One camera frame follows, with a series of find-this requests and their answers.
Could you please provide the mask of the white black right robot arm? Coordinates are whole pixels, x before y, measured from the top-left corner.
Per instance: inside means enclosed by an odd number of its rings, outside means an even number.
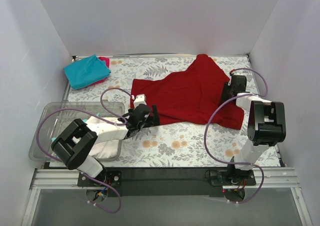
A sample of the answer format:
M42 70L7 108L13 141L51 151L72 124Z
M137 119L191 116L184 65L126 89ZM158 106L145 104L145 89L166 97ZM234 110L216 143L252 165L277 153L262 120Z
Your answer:
M256 161L266 150L283 142L286 137L284 104L249 93L246 87L247 78L243 75L231 75L230 81L224 84L218 109L235 100L238 107L249 112L247 141L226 167L208 173L213 186L255 185L253 168Z

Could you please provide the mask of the dark red t shirt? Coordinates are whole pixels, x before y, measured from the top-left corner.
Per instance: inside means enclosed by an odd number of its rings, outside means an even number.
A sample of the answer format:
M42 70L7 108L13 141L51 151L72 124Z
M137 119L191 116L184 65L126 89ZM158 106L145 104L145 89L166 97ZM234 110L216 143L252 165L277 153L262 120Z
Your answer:
M134 79L131 93L144 94L149 106L157 107L161 125L178 122L207 124L221 104L224 71L206 54L197 55L181 72L172 72L162 80Z

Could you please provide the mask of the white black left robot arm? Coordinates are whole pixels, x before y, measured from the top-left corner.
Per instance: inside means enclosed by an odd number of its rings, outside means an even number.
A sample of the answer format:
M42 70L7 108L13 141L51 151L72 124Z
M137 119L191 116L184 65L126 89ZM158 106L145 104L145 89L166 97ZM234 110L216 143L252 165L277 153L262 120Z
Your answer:
M112 140L126 140L143 128L159 125L157 106L139 104L111 123L85 123L75 119L52 142L51 149L67 169L76 169L93 178L94 184L101 185L107 179L107 169L90 155L93 146Z

